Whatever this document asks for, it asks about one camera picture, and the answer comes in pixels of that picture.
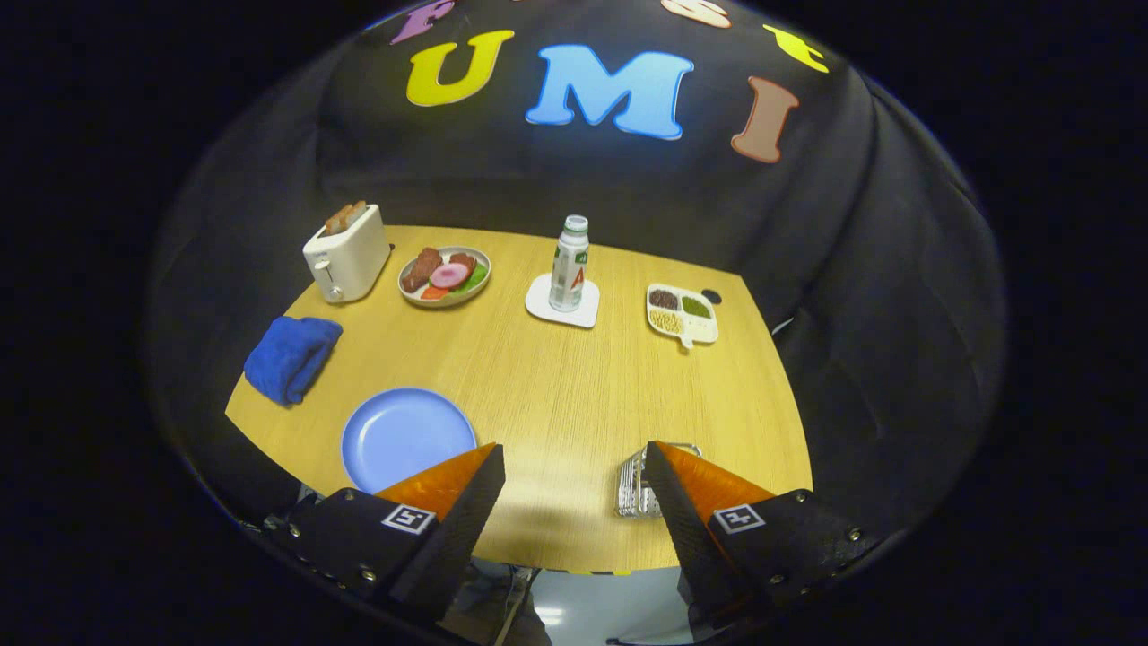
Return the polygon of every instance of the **bottle cap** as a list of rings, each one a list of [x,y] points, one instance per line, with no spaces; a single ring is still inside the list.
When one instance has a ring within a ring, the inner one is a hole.
[[[581,215],[567,215],[565,228],[574,233],[585,233],[590,221]]]

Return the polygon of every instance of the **white coaster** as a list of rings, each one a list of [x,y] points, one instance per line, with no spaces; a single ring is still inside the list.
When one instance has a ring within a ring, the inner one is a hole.
[[[582,283],[582,302],[574,311],[558,311],[550,306],[550,274],[543,273],[530,282],[526,291],[526,309],[538,318],[566,322],[579,328],[594,328],[598,320],[598,285],[590,280]]]

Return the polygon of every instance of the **bottle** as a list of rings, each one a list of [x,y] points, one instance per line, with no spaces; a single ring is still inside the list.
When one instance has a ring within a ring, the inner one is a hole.
[[[566,216],[558,248],[554,249],[554,268],[550,272],[550,306],[558,311],[574,311],[582,302],[590,248],[589,228],[589,223],[581,215]]]

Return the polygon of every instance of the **blue plate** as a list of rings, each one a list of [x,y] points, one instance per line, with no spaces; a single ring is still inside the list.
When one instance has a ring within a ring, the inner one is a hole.
[[[355,489],[378,493],[478,446],[466,415],[422,389],[383,391],[359,405],[343,429],[343,467]]]

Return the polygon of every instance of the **blue towel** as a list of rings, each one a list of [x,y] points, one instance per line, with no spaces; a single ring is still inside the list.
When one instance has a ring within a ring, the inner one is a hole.
[[[243,364],[247,381],[280,406],[298,404],[342,334],[334,320],[280,316]]]

